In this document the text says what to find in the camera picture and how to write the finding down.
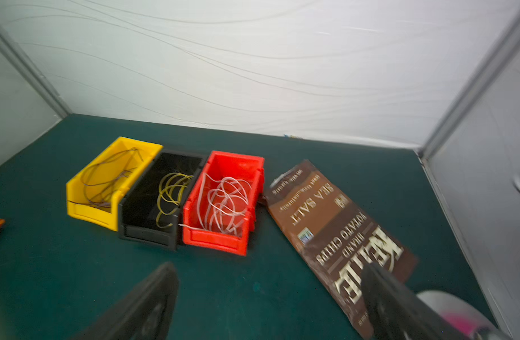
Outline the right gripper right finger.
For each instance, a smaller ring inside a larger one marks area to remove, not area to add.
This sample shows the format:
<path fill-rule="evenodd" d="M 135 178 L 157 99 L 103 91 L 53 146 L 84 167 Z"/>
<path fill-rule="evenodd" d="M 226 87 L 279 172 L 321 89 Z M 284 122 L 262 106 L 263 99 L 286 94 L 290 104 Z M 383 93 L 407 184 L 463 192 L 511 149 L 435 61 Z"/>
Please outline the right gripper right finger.
<path fill-rule="evenodd" d="M 466 339 L 377 263 L 362 271 L 361 290 L 376 339 Z"/>

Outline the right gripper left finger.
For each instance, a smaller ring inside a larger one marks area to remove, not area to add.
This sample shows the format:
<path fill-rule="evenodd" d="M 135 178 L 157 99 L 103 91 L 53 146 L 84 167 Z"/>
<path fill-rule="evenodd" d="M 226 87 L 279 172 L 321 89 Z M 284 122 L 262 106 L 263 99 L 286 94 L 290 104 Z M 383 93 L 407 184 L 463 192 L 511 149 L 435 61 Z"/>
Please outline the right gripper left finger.
<path fill-rule="evenodd" d="M 165 262 L 73 339 L 166 339 L 179 279 Z"/>

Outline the silver glass holder stand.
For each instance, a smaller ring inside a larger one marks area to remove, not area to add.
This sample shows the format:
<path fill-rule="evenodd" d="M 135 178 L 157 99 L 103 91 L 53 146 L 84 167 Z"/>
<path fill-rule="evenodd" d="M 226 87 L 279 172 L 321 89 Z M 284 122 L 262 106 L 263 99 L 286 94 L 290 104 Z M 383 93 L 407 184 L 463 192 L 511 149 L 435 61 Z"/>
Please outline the silver glass holder stand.
<path fill-rule="evenodd" d="M 512 337 L 499 330 L 479 310 L 466 303 L 457 296 L 439 290 L 426 290 L 420 292 L 417 297 L 436 313 L 455 313 L 470 317 L 480 324 L 474 333 L 473 339 L 497 339 L 511 340 Z"/>

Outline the brown chips bag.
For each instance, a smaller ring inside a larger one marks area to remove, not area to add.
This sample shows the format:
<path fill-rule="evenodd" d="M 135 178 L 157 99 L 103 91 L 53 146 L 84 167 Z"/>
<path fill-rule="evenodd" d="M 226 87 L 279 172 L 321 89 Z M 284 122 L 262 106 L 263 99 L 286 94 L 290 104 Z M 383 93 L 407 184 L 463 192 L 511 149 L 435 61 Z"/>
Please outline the brown chips bag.
<path fill-rule="evenodd" d="M 309 160 L 279 176 L 264 194 L 283 234 L 363 339 L 373 336 L 363 292 L 364 265 L 406 282 L 418 259 L 333 185 Z"/>

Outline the black plastic bin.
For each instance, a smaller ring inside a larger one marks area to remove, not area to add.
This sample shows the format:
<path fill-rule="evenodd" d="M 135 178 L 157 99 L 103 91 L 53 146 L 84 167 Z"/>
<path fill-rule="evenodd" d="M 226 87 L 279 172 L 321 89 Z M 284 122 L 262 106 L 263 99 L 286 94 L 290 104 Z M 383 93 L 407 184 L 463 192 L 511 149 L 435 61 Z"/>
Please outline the black plastic bin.
<path fill-rule="evenodd" d="M 184 205 L 206 156 L 162 150 L 121 200 L 121 239 L 177 250 L 182 243 Z"/>

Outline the green tabletop mat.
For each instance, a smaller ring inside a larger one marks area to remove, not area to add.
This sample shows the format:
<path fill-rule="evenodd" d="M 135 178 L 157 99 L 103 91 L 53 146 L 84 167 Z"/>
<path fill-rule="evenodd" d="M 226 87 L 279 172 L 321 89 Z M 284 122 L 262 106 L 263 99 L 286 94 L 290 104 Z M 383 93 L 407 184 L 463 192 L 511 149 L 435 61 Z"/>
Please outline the green tabletop mat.
<path fill-rule="evenodd" d="M 0 339 L 68 339 L 164 262 L 180 281 L 170 339 L 358 338 L 264 208 L 246 256 L 195 246 L 172 252 L 71 218 L 66 183 L 117 137 L 263 157 L 267 183 L 310 160 L 416 255 L 411 290 L 443 290 L 492 317 L 411 150 L 76 114 L 0 167 Z"/>

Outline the red plastic bin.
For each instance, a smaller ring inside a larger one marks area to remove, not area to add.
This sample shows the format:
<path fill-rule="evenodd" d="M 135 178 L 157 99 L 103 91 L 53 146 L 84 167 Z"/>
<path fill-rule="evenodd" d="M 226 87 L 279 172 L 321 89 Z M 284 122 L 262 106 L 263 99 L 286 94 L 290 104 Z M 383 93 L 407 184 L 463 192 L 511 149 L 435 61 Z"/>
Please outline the red plastic bin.
<path fill-rule="evenodd" d="M 247 255 L 264 163 L 263 157 L 211 152 L 183 209 L 185 245 Z"/>

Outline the yellow plastic bin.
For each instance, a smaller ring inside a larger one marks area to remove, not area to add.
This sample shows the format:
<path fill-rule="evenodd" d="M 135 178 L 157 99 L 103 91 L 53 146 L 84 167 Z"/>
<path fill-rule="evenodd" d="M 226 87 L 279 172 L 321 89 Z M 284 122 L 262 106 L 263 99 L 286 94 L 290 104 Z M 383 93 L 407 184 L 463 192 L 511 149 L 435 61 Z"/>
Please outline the yellow plastic bin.
<path fill-rule="evenodd" d="M 67 214 L 118 231 L 119 205 L 163 146 L 119 137 L 66 184 Z"/>

